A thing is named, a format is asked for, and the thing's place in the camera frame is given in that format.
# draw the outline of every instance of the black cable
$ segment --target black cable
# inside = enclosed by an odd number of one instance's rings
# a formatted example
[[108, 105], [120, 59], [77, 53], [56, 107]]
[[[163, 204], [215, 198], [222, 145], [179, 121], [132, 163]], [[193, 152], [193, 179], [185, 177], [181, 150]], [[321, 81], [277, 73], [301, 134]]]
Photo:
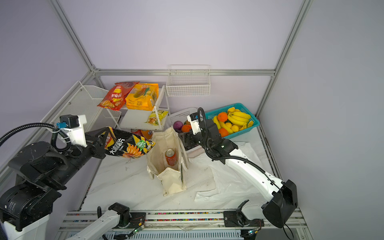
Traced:
[[70, 165], [70, 162], [68, 160], [68, 158], [66, 158], [64, 155], [58, 153], [58, 152], [47, 152], [45, 154], [46, 157], [58, 157], [60, 158], [61, 160], [63, 160], [64, 162], [64, 165], [61, 165], [59, 166], [59, 170], [60, 171], [65, 171], [68, 169], [69, 165]]
[[35, 123], [28, 123], [28, 124], [25, 124], [25, 125], [22, 125], [20, 127], [17, 127], [17, 128], [14, 128], [12, 129], [11, 131], [7, 132], [6, 134], [4, 134], [1, 138], [0, 138], [0, 146], [3, 145], [3, 143], [5, 143], [6, 140], [8, 140], [11, 136], [15, 135], [16, 133], [18, 132], [21, 132], [25, 129], [28, 129], [28, 128], [32, 128], [32, 127], [47, 127], [47, 128], [51, 128], [53, 129], [54, 133], [52, 133], [52, 138], [51, 138], [51, 145], [58, 151], [58, 152], [63, 152], [63, 151], [66, 151], [68, 150], [71, 146], [72, 146], [72, 143], [71, 141], [67, 141], [67, 145], [64, 147], [64, 148], [58, 148], [56, 146], [56, 139], [57, 139], [57, 135], [60, 134], [64, 139], [69, 139], [68, 135], [65, 134], [65, 132], [63, 132], [62, 130], [59, 130], [56, 126], [54, 126], [53, 124], [49, 124], [49, 123], [44, 123], [44, 122], [35, 122]]
[[[292, 239], [290, 239], [290, 238], [288, 237], [287, 233], [285, 232], [284, 225], [289, 229], [289, 231], [291, 231]], [[287, 236], [287, 238], [288, 238], [289, 240], [294, 240], [295, 236], [293, 235], [292, 230], [288, 227], [288, 225], [287, 225], [286, 223], [285, 223], [284, 225], [283, 225], [283, 230], [284, 230], [285, 236]]]
[[[97, 218], [100, 218], [100, 217], [101, 217], [101, 207], [98, 206], [97, 207]], [[104, 240], [108, 240], [108, 238], [105, 236], [105, 234], [103, 234], [102, 237]]]
[[[217, 161], [217, 160], [225, 160], [225, 159], [236, 159], [236, 160], [240, 160], [240, 161], [243, 161], [245, 163], [249, 163], [251, 166], [255, 167], [257, 170], [259, 170], [260, 172], [262, 172], [266, 177], [267, 179], [273, 184], [275, 185], [275, 187], [277, 189], [279, 189], [280, 191], [280, 194], [281, 194], [281, 209], [283, 209], [283, 200], [284, 200], [284, 196], [283, 196], [283, 191], [275, 184], [275, 182], [273, 182], [265, 173], [265, 170], [262, 169], [260, 166], [258, 166], [257, 164], [255, 164], [254, 162], [246, 159], [246, 158], [243, 158], [243, 157], [237, 157], [237, 156], [225, 156], [225, 157], [213, 157], [209, 152], [208, 152], [208, 147], [207, 147], [207, 138], [208, 138], [208, 134], [207, 134], [207, 131], [208, 131], [208, 127], [207, 127], [207, 123], [206, 123], [206, 116], [205, 116], [205, 112], [202, 108], [199, 108], [197, 110], [197, 115], [198, 115], [198, 118], [199, 118], [199, 123], [201, 122], [200, 121], [200, 114], [202, 114], [202, 118], [203, 118], [203, 122], [204, 122], [204, 127], [205, 127], [205, 130], [204, 130], [204, 133], [205, 133], [205, 136], [204, 136], [204, 140], [203, 140], [203, 148], [204, 148], [204, 151], [205, 153], [207, 154], [208, 157], [210, 157], [212, 159], [212, 161]], [[281, 217], [281, 221], [284, 222], [284, 219], [283, 219], [283, 215], [282, 213], [280, 212], [280, 217]], [[295, 237], [291, 231], [291, 234], [293, 236], [293, 239], [290, 239], [287, 235], [287, 233], [285, 232], [285, 229], [284, 229], [284, 225], [283, 225], [283, 230], [284, 230], [284, 233], [285, 235], [287, 236], [287, 238], [289, 240], [293, 240]]]

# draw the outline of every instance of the white shelf rack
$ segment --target white shelf rack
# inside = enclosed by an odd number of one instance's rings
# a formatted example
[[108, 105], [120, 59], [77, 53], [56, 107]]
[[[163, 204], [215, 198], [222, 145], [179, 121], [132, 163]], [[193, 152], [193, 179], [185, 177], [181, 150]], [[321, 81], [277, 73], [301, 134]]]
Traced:
[[[167, 102], [167, 108], [160, 108], [160, 104], [164, 100], [164, 98]], [[167, 116], [165, 118], [163, 118], [161, 122], [160, 122], [159, 114], [158, 114], [159, 110], [168, 111]], [[156, 113], [157, 122], [160, 123], [158, 126], [146, 123], [149, 115], [153, 111]], [[166, 87], [163, 86], [159, 91], [159, 97], [157, 98], [155, 106], [153, 107], [152, 111], [127, 109], [127, 112], [126, 112], [125, 116], [121, 119], [120, 123], [118, 124], [118, 127], [130, 128], [130, 129], [141, 129], [141, 130], [163, 131], [165, 122], [168, 118], [168, 115], [169, 115], [168, 96], [166, 95]]]
[[87, 86], [78, 83], [81, 87], [76, 93], [67, 101], [65, 107], [55, 116], [52, 124], [60, 122], [61, 115], [82, 115], [84, 114], [87, 119], [87, 123], [84, 124], [84, 131], [90, 131], [95, 124], [96, 120], [103, 116], [105, 120], [104, 124], [114, 127], [117, 124], [121, 112], [112, 111], [110, 109], [101, 108], [97, 105], [103, 100], [104, 96], [108, 93], [108, 90], [96, 87]]

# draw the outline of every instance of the robotic arm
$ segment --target robotic arm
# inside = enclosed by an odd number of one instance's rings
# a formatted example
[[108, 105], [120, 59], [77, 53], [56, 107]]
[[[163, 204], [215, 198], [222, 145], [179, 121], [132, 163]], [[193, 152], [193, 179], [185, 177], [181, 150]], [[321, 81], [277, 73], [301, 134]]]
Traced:
[[212, 161], [221, 161], [243, 175], [265, 198], [266, 203], [262, 205], [265, 218], [274, 226], [283, 228], [298, 206], [296, 185], [291, 180], [282, 181], [250, 161], [236, 144], [221, 137], [216, 124], [205, 118], [202, 108], [187, 118], [192, 132], [180, 134], [184, 146], [200, 145]]
[[[17, 127], [0, 138], [0, 146], [12, 135], [31, 127], [53, 129], [51, 142], [35, 142], [25, 146], [9, 161], [8, 166], [24, 178], [0, 197], [0, 220], [9, 240], [43, 240], [54, 201], [65, 190], [65, 184], [92, 157], [105, 158], [105, 137], [91, 137], [84, 133], [85, 115], [60, 116], [58, 127], [47, 123], [31, 123]], [[56, 146], [60, 134], [66, 147]], [[130, 223], [129, 207], [114, 203], [97, 221], [70, 239], [97, 239], [113, 227], [129, 224], [135, 231], [141, 226]]]
[[[266, 172], [250, 161], [236, 144], [221, 138], [216, 124], [205, 118], [202, 108], [187, 118], [192, 132], [179, 134], [183, 145], [186, 148], [201, 145], [212, 161], [221, 161], [245, 176], [267, 201], [262, 205], [266, 219], [274, 226], [282, 228], [297, 207], [296, 185], [290, 180], [283, 182]], [[61, 196], [58, 190], [65, 190], [65, 184], [89, 159], [105, 158], [105, 139], [84, 134], [84, 115], [60, 116], [60, 121], [59, 128], [47, 123], [26, 124], [0, 138], [1, 146], [15, 133], [30, 127], [48, 127], [54, 130], [51, 143], [36, 142], [27, 145], [8, 164], [24, 178], [21, 184], [10, 188], [0, 197], [0, 220], [4, 223], [9, 240], [44, 239], [53, 203]], [[67, 143], [62, 149], [56, 147], [58, 134]], [[74, 239], [80, 236], [89, 240], [97, 239], [115, 226], [126, 227], [130, 218], [129, 208], [115, 203]], [[246, 222], [247, 219], [243, 217], [241, 224], [246, 225]], [[134, 227], [132, 235], [144, 226]]]

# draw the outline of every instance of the purple fruit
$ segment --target purple fruit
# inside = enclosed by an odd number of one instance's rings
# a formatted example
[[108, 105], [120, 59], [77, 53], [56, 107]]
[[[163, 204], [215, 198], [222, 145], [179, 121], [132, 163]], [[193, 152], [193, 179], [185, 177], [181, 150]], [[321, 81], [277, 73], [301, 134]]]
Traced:
[[183, 127], [183, 123], [180, 122], [180, 121], [176, 121], [176, 122], [173, 124], [173, 128], [174, 128], [174, 129], [181, 130], [182, 127]]

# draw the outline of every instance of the banana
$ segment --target banana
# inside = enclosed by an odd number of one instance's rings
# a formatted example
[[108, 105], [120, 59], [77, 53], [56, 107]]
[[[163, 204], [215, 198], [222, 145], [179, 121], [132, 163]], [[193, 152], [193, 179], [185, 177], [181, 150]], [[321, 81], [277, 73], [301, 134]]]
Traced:
[[235, 111], [235, 107], [231, 107], [230, 109], [228, 109], [229, 113], [233, 113], [234, 111]]
[[232, 116], [228, 115], [228, 120], [233, 123], [233, 124], [236, 124], [237, 126], [243, 126], [244, 124], [247, 124], [247, 122], [244, 122], [244, 121], [239, 121], [239, 120], [236, 120], [234, 119]]
[[247, 127], [252, 127], [253, 126], [253, 121], [249, 121], [248, 123], [248, 126]]
[[213, 120], [214, 120], [214, 123], [217, 125], [217, 129], [220, 129], [221, 126], [220, 126], [220, 124], [218, 122], [217, 116], [215, 116]]
[[242, 128], [240, 128], [240, 129], [239, 129], [239, 131], [241, 131], [241, 130], [244, 130], [244, 129], [246, 129], [246, 128], [247, 128], [247, 124], [246, 124], [246, 123], [244, 123], [243, 127], [242, 127]]
[[230, 113], [229, 115], [231, 115], [231, 117], [233, 117], [234, 119], [239, 120], [239, 121], [243, 121], [243, 122], [248, 122], [249, 121], [249, 119], [247, 119], [247, 118], [242, 118], [242, 117], [233, 115], [232, 113]]
[[222, 121], [219, 121], [219, 124], [220, 124], [220, 127], [222, 127], [222, 128], [224, 128], [225, 130], [227, 130], [229, 134], [232, 134], [232, 133], [233, 133], [233, 131], [232, 131], [229, 127], [227, 127], [227, 126], [225, 125], [225, 123], [223, 123]]
[[239, 116], [239, 117], [246, 118], [246, 119], [251, 118], [251, 115], [249, 115], [247, 113], [242, 113], [242, 112], [233, 112], [232, 115]]

